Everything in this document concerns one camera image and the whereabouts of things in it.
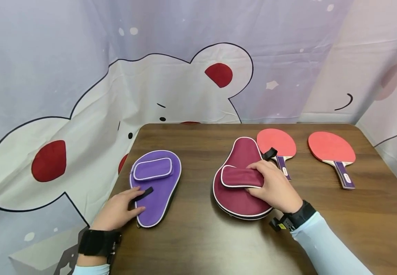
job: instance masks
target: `light blue sleeve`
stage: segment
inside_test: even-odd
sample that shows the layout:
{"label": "light blue sleeve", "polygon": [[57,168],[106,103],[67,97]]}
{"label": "light blue sleeve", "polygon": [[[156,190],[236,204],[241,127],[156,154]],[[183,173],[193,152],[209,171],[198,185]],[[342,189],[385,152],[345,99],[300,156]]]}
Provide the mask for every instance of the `light blue sleeve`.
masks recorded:
{"label": "light blue sleeve", "polygon": [[75,266],[73,275],[108,275],[110,273],[110,265],[98,266]]}
{"label": "light blue sleeve", "polygon": [[319,212],[291,235],[308,254],[319,275],[372,274],[331,231]]}

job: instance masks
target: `purple paddle handle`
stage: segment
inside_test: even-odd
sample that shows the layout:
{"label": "purple paddle handle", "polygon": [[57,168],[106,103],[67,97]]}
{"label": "purple paddle handle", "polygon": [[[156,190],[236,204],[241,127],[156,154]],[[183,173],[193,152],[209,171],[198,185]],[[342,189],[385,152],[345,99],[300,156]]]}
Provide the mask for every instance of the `purple paddle handle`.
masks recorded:
{"label": "purple paddle handle", "polygon": [[351,180],[350,176],[348,175],[347,171],[345,170],[345,165],[343,162],[334,162],[336,167],[336,171],[340,177],[340,181],[342,183],[343,189],[355,189],[353,181]]}
{"label": "purple paddle handle", "polygon": [[276,163],[278,164],[278,168],[283,172],[283,174],[287,177],[288,180],[292,180],[290,175],[288,174],[287,167],[285,166],[285,159],[283,156],[276,156]]}

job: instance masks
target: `wooden table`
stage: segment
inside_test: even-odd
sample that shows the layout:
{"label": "wooden table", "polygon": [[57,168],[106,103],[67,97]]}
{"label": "wooden table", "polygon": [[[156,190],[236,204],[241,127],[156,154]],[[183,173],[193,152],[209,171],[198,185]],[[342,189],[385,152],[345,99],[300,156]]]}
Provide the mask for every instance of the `wooden table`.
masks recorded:
{"label": "wooden table", "polygon": [[[123,228],[112,274],[316,274],[288,231],[274,232],[270,217],[244,221],[215,204],[215,172],[240,136],[256,138],[265,128],[293,137],[296,156],[287,162],[292,185],[323,215],[335,234],[376,275],[397,275],[397,179],[361,131],[347,124],[144,125],[112,195],[129,189],[128,173],[138,157],[171,150],[183,167],[164,220],[151,229],[136,222]],[[356,189],[340,187],[334,168],[316,160],[307,146],[314,131],[346,139],[357,160],[347,167]]]}

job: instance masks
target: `ping pong paddle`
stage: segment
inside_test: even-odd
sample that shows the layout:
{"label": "ping pong paddle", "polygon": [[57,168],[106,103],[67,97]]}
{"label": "ping pong paddle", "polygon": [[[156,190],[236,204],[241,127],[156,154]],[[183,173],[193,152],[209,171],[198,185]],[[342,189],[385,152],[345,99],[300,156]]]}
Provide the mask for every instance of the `ping pong paddle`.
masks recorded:
{"label": "ping pong paddle", "polygon": [[334,166],[343,189],[355,189],[345,166],[356,160],[356,154],[345,139],[326,131],[317,131],[308,137],[308,147],[318,160]]}
{"label": "ping pong paddle", "polygon": [[256,143],[263,154],[270,150],[271,147],[278,151],[273,159],[287,179],[292,180],[285,166],[285,161],[296,154],[296,144],[292,137],[278,129],[264,129],[256,135]]}

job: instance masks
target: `curtain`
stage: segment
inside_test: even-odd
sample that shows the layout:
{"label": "curtain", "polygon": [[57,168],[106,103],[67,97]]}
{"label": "curtain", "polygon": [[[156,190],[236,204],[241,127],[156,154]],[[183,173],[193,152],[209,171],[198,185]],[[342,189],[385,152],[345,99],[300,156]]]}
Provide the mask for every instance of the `curtain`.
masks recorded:
{"label": "curtain", "polygon": [[73,272],[144,124],[361,118],[397,164],[389,102],[387,0],[0,0],[0,274]]}

